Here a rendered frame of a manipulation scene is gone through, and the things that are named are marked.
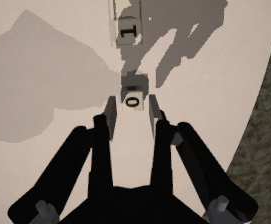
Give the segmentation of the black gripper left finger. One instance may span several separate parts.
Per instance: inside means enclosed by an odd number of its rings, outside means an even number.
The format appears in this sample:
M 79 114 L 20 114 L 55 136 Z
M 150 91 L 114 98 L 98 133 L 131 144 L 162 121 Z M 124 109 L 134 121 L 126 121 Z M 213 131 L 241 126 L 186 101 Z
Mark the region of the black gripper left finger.
M 13 224 L 57 224 L 91 148 L 85 224 L 114 224 L 110 143 L 116 119 L 116 96 L 109 96 L 104 113 L 93 117 L 94 127 L 75 127 L 35 185 L 11 205 Z

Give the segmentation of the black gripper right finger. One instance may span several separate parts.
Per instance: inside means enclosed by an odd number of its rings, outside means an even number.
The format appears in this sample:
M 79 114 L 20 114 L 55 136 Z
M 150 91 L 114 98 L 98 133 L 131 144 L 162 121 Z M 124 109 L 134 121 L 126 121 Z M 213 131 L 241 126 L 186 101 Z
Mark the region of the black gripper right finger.
M 171 125 L 155 94 L 149 94 L 149 117 L 155 143 L 145 224 L 174 224 L 171 145 L 176 146 L 207 221 L 250 224 L 258 203 L 230 180 L 191 124 Z

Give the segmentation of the white calendar cube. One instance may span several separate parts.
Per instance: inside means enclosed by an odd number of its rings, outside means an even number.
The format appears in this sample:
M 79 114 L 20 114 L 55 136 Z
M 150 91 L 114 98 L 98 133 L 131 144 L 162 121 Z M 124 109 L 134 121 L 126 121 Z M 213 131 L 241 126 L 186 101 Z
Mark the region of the white calendar cube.
M 144 111 L 142 85 L 122 86 L 121 103 L 122 112 Z
M 116 19 L 114 23 L 117 46 L 142 44 L 140 18 Z

